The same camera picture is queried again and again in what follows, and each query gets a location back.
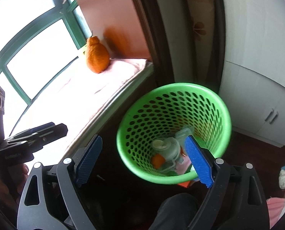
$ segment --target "plastic lid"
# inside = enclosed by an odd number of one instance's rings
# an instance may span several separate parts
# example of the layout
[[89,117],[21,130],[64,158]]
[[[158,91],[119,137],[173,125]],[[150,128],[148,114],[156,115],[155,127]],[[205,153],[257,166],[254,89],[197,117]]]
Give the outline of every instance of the plastic lid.
[[161,150],[169,147],[170,142],[157,139],[152,142],[152,146],[154,147],[154,149]]

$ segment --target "metal handle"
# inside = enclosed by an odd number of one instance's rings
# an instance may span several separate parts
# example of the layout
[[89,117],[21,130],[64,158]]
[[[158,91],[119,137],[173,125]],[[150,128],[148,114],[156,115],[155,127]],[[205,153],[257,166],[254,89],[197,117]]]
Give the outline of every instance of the metal handle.
[[270,112],[269,115],[265,118],[265,121],[267,121],[267,120],[271,117],[271,115],[273,114],[273,112],[274,112],[274,110],[273,110],[273,108],[271,108],[271,112]]
[[272,124],[273,121],[278,117],[278,111],[276,112],[275,116],[273,117],[273,119],[269,122],[269,124]]

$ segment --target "green plastic basket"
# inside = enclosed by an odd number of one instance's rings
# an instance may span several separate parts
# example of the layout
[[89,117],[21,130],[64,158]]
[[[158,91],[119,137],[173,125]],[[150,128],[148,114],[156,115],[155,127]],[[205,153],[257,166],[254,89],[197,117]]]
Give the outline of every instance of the green plastic basket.
[[151,164],[152,141],[174,136],[184,126],[215,158],[225,152],[231,136],[229,111],[213,91],[195,84],[175,83],[154,89],[126,112],[117,132],[117,148],[130,171],[150,182],[177,184],[197,178],[197,173],[167,176]]

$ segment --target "person's leg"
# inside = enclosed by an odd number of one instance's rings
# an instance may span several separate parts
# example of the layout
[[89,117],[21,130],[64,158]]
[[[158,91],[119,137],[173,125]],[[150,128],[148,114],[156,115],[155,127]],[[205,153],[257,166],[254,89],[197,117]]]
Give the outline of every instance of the person's leg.
[[187,193],[166,199],[149,230],[185,230],[197,212],[196,201]]

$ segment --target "green window frame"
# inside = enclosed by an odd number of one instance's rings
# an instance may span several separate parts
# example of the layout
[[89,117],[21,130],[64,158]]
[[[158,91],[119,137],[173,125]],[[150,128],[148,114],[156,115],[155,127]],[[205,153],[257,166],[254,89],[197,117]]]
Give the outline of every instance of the green window frame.
[[7,64],[11,61],[11,59],[36,35],[60,19],[63,20],[77,49],[82,48],[86,44],[86,37],[84,36],[84,33],[73,12],[78,6],[77,1],[74,0],[73,2],[70,2],[67,0],[64,4],[63,0],[53,0],[53,2],[55,5],[54,8],[31,21],[22,30],[20,30],[0,51],[0,74],[4,73],[15,91],[27,103],[26,109],[18,119],[17,123],[14,125],[13,130],[20,121],[21,117],[30,108],[30,106],[39,97],[39,95],[77,58],[68,64],[66,63],[65,66],[48,83],[46,83],[45,86],[32,99],[25,93],[25,91],[21,88],[21,86],[8,70]]

